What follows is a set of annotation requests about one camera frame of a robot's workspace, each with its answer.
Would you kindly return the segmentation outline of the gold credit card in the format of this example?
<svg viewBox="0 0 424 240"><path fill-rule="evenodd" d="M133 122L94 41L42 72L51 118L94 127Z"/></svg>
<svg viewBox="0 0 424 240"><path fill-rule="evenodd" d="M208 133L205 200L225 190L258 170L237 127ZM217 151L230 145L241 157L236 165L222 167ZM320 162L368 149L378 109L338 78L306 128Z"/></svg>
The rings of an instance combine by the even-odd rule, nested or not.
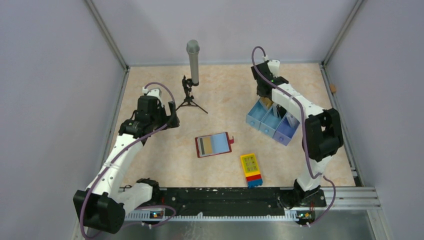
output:
<svg viewBox="0 0 424 240"><path fill-rule="evenodd" d="M198 138L199 155L209 156L214 153L211 136L202 136Z"/></svg>
<svg viewBox="0 0 424 240"><path fill-rule="evenodd" d="M266 110L269 110L272 107L272 105L274 104L274 102L267 97L260 97L259 103Z"/></svg>

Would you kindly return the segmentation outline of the red leather card holder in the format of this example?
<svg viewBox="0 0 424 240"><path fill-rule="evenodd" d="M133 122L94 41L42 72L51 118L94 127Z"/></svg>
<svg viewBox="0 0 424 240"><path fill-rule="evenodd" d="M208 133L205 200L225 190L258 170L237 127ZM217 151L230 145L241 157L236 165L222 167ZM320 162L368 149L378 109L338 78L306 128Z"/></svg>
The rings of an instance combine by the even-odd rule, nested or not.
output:
<svg viewBox="0 0 424 240"><path fill-rule="evenodd" d="M212 147L213 147L213 154L206 155L206 156L200 156L199 154L199 145L198 145L198 138L200 137L206 137L211 136L212 141ZM198 158L205 158L210 156L216 156L216 155L222 155L232 152L232 144L235 142L234 137L230 137L228 132L221 132L216 134L210 134L210 135L203 135L198 136L194 138L195 147L196 147L196 155Z"/></svg>

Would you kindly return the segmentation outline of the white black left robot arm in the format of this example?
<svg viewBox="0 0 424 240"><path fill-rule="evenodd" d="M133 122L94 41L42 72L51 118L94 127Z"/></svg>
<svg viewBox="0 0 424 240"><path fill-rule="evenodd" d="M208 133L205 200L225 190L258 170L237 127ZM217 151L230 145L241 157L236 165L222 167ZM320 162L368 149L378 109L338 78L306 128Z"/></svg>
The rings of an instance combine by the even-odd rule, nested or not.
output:
<svg viewBox="0 0 424 240"><path fill-rule="evenodd" d="M155 180L141 179L123 192L120 187L147 139L162 130L179 126L175 101L168 102L168 106L170 114L166 113L159 96L140 96L137 109L120 125L112 151L97 176L85 190L77 190L74 194L73 203L84 239L91 239L85 228L116 234L127 214L142 204L154 207L160 202L159 184Z"/></svg>

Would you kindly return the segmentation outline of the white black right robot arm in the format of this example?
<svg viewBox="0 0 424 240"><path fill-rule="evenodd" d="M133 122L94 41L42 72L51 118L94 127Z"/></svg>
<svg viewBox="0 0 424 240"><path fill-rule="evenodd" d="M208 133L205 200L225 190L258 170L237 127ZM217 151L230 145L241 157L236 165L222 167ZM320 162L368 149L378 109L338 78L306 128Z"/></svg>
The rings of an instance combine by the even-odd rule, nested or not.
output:
<svg viewBox="0 0 424 240"><path fill-rule="evenodd" d="M281 76L276 76L267 60L252 66L256 93L292 114L301 123L302 149L306 169L294 181L288 195L291 206L307 206L317 197L324 171L344 144L339 112L312 103Z"/></svg>

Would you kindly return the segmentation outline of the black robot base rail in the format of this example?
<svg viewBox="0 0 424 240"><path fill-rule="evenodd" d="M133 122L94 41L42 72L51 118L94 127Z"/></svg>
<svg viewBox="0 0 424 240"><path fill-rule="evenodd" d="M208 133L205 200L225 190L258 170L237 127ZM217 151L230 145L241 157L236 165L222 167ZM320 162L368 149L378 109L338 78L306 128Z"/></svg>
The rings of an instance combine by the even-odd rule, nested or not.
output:
<svg viewBox="0 0 424 240"><path fill-rule="evenodd" d="M291 187L169 187L154 190L145 206L165 205L177 217L202 214L205 217L283 216L296 208L326 207L323 190L305 198Z"/></svg>

